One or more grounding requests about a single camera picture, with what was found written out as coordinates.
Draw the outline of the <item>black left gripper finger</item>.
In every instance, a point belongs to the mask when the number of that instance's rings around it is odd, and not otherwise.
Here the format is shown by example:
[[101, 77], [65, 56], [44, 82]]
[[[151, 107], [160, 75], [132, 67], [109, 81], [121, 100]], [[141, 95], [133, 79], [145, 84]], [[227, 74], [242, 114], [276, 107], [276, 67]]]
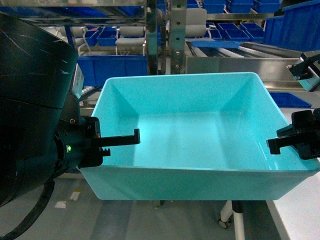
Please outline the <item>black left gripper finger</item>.
[[98, 167], [102, 165], [103, 158], [110, 156], [110, 150], [103, 150], [99, 145], [101, 142], [101, 126], [100, 121], [95, 116], [86, 116], [84, 120], [84, 155], [79, 169]]
[[134, 129], [133, 135], [110, 136], [99, 138], [100, 147], [128, 146], [140, 144], [140, 129]]

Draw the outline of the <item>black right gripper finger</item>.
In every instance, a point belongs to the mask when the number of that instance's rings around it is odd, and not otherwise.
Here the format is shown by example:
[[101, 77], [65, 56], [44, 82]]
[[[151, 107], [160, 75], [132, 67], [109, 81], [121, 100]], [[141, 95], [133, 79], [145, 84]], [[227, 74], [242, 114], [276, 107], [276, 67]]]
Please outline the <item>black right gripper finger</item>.
[[266, 144], [272, 155], [280, 155], [281, 148], [293, 146], [300, 142], [297, 136], [282, 136], [272, 139], [267, 139]]
[[278, 129], [278, 137], [286, 137], [295, 134], [306, 133], [312, 129], [314, 115], [312, 110], [296, 111], [291, 114], [292, 123], [286, 127]]

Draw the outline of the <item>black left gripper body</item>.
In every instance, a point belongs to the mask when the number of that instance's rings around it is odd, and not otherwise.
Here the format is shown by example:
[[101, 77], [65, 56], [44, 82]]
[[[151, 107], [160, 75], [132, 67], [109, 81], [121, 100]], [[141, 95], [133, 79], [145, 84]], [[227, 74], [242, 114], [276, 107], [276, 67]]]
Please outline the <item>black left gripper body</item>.
[[57, 149], [54, 175], [62, 175], [76, 167], [79, 168], [85, 148], [83, 118], [79, 99], [75, 95], [68, 94], [54, 135]]

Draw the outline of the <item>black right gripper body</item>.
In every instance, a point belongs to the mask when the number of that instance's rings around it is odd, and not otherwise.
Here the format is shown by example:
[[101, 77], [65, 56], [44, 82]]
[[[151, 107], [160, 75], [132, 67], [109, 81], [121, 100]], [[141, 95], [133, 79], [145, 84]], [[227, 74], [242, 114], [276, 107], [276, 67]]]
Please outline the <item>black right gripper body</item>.
[[293, 132], [299, 142], [294, 145], [301, 159], [320, 157], [320, 109], [297, 111], [291, 114]]

